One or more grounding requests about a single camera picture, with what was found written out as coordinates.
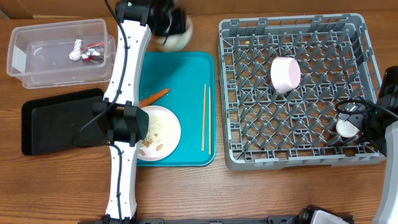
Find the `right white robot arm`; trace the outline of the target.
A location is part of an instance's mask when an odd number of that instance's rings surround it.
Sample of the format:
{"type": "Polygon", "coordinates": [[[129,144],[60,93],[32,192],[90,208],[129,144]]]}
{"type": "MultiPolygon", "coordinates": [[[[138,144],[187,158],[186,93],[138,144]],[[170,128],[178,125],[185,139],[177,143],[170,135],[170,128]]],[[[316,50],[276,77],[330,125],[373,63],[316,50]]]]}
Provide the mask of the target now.
{"type": "Polygon", "coordinates": [[[361,141],[370,142],[387,158],[382,196],[372,222],[397,223],[397,67],[386,69],[376,103],[348,99],[335,109],[343,121],[362,132],[361,141]]]}

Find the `pink white bowl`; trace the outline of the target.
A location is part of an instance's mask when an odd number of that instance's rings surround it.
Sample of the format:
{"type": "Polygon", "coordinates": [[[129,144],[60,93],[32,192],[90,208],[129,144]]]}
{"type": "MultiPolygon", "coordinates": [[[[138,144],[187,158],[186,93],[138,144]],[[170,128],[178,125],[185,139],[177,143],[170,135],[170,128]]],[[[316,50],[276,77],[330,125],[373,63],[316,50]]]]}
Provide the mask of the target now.
{"type": "Polygon", "coordinates": [[[300,84],[298,61],[291,57],[276,57],[271,63],[271,82],[279,93],[286,93],[300,84]]]}

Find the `white paper cup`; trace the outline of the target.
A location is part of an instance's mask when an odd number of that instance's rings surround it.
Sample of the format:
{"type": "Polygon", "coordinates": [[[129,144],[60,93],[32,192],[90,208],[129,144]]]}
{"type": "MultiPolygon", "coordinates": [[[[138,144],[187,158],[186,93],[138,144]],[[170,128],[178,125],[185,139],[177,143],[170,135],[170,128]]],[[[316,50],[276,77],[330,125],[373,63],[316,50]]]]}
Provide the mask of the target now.
{"type": "Polygon", "coordinates": [[[338,119],[336,123],[336,132],[344,138],[351,138],[358,134],[359,129],[349,121],[338,119]]]}

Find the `pale green bowl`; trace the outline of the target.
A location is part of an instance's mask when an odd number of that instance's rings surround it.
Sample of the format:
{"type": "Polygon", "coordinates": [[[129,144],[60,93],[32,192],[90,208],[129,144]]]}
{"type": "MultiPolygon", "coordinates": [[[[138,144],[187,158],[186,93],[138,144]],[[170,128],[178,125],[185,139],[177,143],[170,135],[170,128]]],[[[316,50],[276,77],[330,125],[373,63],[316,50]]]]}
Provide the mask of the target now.
{"type": "Polygon", "coordinates": [[[174,34],[168,37],[155,36],[153,42],[160,51],[176,52],[182,50],[190,41],[193,34],[193,22],[188,16],[186,18],[186,31],[182,34],[174,34]]]}

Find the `red silver foil wrapper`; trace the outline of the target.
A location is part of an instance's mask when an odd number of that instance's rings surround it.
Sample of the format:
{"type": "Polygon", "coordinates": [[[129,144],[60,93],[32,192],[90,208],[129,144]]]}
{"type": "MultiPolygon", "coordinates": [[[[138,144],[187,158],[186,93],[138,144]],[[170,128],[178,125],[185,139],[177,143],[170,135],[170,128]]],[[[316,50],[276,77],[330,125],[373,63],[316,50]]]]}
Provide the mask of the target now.
{"type": "Polygon", "coordinates": [[[103,63],[105,43],[95,42],[88,44],[81,50],[81,59],[84,62],[103,63]]]}

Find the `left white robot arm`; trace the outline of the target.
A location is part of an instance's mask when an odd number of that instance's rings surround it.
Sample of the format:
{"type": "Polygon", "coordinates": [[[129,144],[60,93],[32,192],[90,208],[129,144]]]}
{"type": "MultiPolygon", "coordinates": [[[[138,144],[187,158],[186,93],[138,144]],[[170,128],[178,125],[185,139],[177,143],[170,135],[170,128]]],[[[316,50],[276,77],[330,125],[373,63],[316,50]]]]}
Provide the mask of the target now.
{"type": "Polygon", "coordinates": [[[111,153],[111,183],[100,223],[135,223],[137,155],[149,115],[139,107],[139,80],[152,35],[168,38],[185,32],[187,20],[175,1],[118,1],[108,8],[118,25],[113,72],[94,120],[106,134],[111,153]]]}

